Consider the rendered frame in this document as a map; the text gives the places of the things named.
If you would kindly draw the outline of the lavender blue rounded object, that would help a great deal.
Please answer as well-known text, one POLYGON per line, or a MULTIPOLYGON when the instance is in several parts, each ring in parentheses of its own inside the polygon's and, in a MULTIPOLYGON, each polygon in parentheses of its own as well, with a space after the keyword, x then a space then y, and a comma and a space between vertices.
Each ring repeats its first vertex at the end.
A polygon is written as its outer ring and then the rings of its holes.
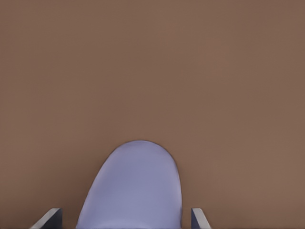
POLYGON ((106 159, 76 229, 181 229, 182 191, 172 156, 150 141, 130 141, 106 159))

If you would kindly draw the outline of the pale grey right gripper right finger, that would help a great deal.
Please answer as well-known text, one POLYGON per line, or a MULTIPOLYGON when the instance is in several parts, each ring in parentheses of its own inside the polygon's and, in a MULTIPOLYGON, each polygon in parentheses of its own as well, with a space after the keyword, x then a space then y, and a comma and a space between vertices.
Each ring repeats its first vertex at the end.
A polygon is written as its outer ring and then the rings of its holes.
POLYGON ((191 229, 212 229, 201 208, 191 209, 191 229))

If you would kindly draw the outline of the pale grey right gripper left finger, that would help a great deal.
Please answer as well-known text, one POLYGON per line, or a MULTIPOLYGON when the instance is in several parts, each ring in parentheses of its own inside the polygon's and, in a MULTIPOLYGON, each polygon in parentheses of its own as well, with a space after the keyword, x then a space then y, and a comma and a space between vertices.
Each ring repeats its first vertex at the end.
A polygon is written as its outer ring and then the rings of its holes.
POLYGON ((51 208, 30 229, 62 229, 62 209, 51 208))

